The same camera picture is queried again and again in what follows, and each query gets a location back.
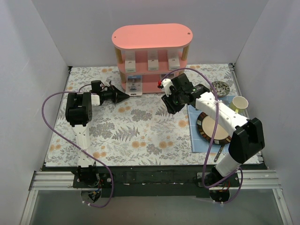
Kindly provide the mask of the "slim white H razor box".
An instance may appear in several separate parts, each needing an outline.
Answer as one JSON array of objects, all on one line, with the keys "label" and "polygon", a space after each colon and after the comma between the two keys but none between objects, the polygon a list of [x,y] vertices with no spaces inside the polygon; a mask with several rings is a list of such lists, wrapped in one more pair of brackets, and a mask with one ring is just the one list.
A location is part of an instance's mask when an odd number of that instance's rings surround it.
[{"label": "slim white H razor box", "polygon": [[148,51],[147,58],[148,58],[148,70],[158,71],[159,70],[158,52],[154,50]]}]

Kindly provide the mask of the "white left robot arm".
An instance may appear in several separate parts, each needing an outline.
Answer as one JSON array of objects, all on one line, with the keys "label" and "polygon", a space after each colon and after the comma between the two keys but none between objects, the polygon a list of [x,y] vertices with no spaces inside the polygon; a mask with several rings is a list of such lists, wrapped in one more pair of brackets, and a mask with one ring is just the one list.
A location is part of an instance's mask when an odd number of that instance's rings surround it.
[{"label": "white left robot arm", "polygon": [[67,95],[65,117],[75,134],[75,144],[79,146],[76,174],[79,181],[88,187],[96,187],[100,181],[100,176],[96,172],[96,161],[91,158],[92,107],[101,106],[107,100],[116,104],[128,98],[128,94],[117,89],[109,80],[92,81],[91,91]]}]

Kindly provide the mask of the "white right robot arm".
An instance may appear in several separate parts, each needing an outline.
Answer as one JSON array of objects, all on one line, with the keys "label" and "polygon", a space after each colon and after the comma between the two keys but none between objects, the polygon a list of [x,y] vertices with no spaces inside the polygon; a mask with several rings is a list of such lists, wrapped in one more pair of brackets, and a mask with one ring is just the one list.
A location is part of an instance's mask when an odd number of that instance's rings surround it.
[{"label": "white right robot arm", "polygon": [[162,100],[170,114],[179,112],[184,105],[191,105],[211,118],[225,129],[231,138],[228,154],[204,176],[205,186],[223,186],[229,176],[235,173],[256,153],[265,147],[262,122],[244,117],[217,100],[213,92],[202,84],[194,86],[185,74],[159,83],[164,89]]}]

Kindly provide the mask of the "white Harry's razor box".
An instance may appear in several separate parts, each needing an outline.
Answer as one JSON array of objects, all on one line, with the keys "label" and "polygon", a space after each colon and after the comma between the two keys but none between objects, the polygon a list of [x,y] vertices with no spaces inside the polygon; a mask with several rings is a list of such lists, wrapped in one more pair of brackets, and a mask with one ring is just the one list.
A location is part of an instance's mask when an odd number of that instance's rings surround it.
[{"label": "white Harry's razor box", "polygon": [[136,61],[135,61],[135,52],[126,51],[125,52],[125,71],[126,73],[135,73],[136,72]]}]

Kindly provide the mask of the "Gillette razor blister pack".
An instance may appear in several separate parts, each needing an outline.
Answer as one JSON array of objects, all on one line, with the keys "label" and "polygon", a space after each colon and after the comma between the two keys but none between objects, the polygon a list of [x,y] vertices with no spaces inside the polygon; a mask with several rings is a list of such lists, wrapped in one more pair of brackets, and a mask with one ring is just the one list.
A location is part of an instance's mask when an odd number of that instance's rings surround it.
[{"label": "Gillette razor blister pack", "polygon": [[129,75],[126,81],[126,94],[131,97],[141,96],[143,94],[143,81],[141,75]]},{"label": "Gillette razor blister pack", "polygon": [[167,77],[166,77],[166,74],[161,74],[160,75],[160,80],[163,81],[164,79],[173,79],[174,78],[174,73],[171,73],[169,74]]}]

